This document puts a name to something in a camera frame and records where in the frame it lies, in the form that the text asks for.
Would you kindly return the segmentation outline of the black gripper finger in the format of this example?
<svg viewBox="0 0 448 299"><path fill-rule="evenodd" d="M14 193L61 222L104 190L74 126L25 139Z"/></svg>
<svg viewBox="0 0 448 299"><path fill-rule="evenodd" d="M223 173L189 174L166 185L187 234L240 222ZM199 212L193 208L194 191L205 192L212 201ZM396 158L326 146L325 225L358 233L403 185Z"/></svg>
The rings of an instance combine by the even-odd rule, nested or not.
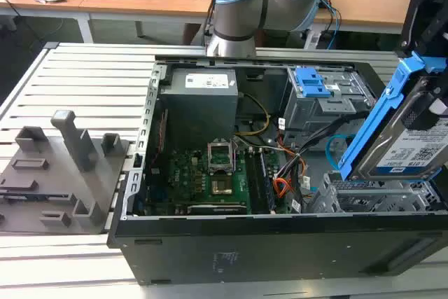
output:
<svg viewBox="0 0 448 299"><path fill-rule="evenodd" d="M411 91L411 100L402 116L408 130L429 130L441 117L447 117L447 78L422 78Z"/></svg>

